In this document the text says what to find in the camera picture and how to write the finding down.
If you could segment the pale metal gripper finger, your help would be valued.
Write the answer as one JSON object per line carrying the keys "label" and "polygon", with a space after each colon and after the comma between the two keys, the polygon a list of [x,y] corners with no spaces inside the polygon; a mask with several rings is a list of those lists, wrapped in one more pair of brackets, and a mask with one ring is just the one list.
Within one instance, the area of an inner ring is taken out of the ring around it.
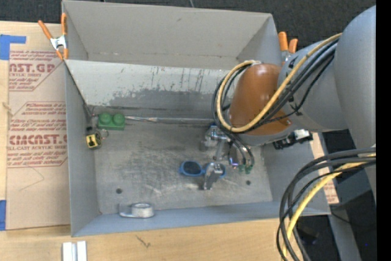
{"label": "pale metal gripper finger", "polygon": [[221,163],[209,163],[205,169],[203,189],[210,190],[213,184],[222,176],[224,176],[224,165]]}
{"label": "pale metal gripper finger", "polygon": [[199,150],[206,152],[208,149],[214,147],[214,140],[211,138],[211,130],[205,132],[204,137],[200,140]]}

